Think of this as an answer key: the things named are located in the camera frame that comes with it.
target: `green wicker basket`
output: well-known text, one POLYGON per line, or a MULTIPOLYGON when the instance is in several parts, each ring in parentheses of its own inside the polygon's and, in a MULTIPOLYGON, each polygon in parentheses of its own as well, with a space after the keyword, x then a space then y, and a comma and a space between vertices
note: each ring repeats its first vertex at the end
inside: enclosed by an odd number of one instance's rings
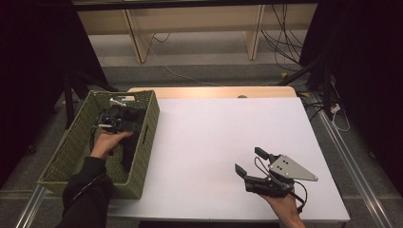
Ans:
POLYGON ((107 174, 112 178, 115 199, 139 199, 142 196, 148 161, 157 128, 160 108, 153 90, 140 92, 103 92, 90 91, 74 122, 56 149, 53 157, 38 180, 57 196, 63 190, 71 175, 80 171, 84 157, 89 156, 91 128, 104 108, 109 108, 109 99, 117 96, 134 96, 128 105, 145 109, 145 118, 135 149, 129 173, 121 165, 122 151, 110 156, 106 161, 107 174))

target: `floor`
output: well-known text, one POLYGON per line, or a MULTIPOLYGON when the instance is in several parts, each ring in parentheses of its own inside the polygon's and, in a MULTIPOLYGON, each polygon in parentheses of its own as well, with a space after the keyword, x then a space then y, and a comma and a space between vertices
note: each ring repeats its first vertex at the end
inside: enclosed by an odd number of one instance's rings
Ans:
MULTIPOLYGON (((295 31, 303 42, 306 31, 295 31)), ((138 64, 128 36, 91 36, 90 41, 96 51, 106 77, 112 86, 128 90, 133 86, 272 86, 278 83, 282 73, 291 74, 290 69, 299 66, 290 63, 275 53, 262 35, 259 38, 257 59, 247 58, 246 47, 241 32, 205 32, 157 34, 152 42, 146 63, 138 64)), ((305 92, 307 77, 292 83, 296 91, 305 92)), ((311 104, 320 99, 320 93, 309 93, 303 98, 311 104)), ((66 110, 63 96, 55 105, 56 113, 49 118, 35 141, 35 154, 27 154, 14 169, 8 182, 0 191, 0 227, 13 227, 27 205, 36 181, 63 137, 66 124, 66 110)), ((326 127, 326 118, 316 114, 317 109, 307 106, 307 116, 311 120, 323 155, 339 188, 351 221, 346 224, 307 223, 308 227, 403 227, 403 199, 393 188, 382 168, 371 156, 371 149, 360 137, 354 123, 350 129, 339 130, 337 134, 352 154, 365 181, 380 202, 392 226, 380 226, 365 203, 365 196, 356 184, 343 161, 335 139, 326 127)), ((336 125, 346 129, 344 115, 336 116, 336 125)), ((50 192, 46 192, 30 227, 53 227, 60 220, 62 202, 50 192)), ((138 227, 137 220, 108 218, 107 227, 138 227)))

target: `table surface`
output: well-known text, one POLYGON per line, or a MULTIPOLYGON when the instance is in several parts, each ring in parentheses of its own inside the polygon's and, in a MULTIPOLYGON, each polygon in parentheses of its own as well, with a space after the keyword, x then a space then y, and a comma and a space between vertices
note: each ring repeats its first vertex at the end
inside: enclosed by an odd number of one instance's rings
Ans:
MULTIPOLYGON (((275 155, 285 154, 318 176, 318 181, 301 181, 309 195, 302 219, 350 219, 301 101, 291 87, 154 90, 161 112, 143 197, 113 199, 109 216, 187 221, 278 220, 264 200, 245 191, 243 180, 235 173, 237 163, 248 175, 264 177, 254 164, 254 148, 258 146, 275 155), (239 95, 248 99, 236 99, 239 95)), ((296 193, 305 198, 298 185, 296 193)))

